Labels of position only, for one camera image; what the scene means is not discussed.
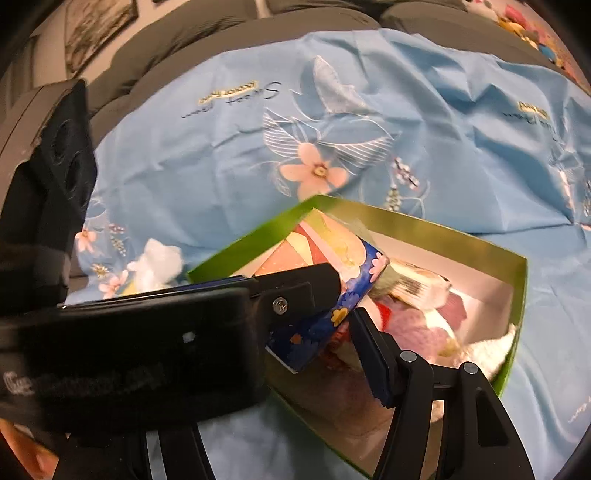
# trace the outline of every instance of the bed sheet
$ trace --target bed sheet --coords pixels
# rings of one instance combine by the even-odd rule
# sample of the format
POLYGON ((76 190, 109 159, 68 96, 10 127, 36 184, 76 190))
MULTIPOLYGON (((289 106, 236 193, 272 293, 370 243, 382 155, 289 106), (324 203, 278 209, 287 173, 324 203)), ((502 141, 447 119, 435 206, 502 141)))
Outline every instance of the bed sheet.
MULTIPOLYGON (((482 235, 530 259, 502 401, 550 479, 591 417, 589 125, 591 99, 556 72, 392 30, 221 54, 98 146, 77 236, 89 285, 68 302, 174 281, 150 238, 187 270, 316 193, 482 235)), ((274 400, 202 430, 220 479, 359 475, 274 400)))

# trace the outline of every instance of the colorful package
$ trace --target colorful package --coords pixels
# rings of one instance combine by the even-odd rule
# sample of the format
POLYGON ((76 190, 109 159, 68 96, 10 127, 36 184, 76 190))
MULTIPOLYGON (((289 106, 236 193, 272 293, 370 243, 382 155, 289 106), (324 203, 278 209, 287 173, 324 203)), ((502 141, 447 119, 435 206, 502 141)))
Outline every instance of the colorful package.
POLYGON ((265 275, 326 262, 340 275, 337 305, 328 312, 274 329, 267 342, 267 350, 292 373, 300 372, 326 346, 389 260, 339 222, 314 209, 255 273, 265 275))

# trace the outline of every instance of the screw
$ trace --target screw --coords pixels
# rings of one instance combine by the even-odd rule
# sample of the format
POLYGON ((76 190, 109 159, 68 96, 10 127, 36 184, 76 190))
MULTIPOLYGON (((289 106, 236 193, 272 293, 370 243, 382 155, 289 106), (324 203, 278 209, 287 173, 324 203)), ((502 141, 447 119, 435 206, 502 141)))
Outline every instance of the screw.
POLYGON ((411 364, 417 359, 417 354, 411 350, 403 350, 400 352, 400 358, 405 362, 411 364))
POLYGON ((464 370, 470 375, 474 375, 475 373, 478 373, 478 366, 472 362, 466 362, 464 364, 464 370))
POLYGON ((275 300, 273 300, 273 311, 277 315, 283 315, 285 312, 287 312, 287 300, 283 297, 277 297, 275 300))

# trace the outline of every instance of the framed picture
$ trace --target framed picture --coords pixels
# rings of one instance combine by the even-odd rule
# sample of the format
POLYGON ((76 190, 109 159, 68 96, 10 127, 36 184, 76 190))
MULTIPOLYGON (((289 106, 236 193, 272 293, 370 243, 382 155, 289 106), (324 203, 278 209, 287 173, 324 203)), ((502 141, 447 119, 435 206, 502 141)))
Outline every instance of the framed picture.
POLYGON ((71 0, 66 7, 68 78, 75 77, 118 33, 138 18, 136 0, 71 0))

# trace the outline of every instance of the flower center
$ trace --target flower center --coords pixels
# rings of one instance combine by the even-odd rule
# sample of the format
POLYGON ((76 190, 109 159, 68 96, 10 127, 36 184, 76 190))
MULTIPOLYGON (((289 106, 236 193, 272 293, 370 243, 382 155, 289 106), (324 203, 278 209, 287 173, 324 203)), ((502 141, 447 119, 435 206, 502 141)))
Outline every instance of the flower center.
POLYGON ((316 165, 312 173, 321 179, 325 179, 329 174, 329 169, 326 168, 324 165, 316 165))

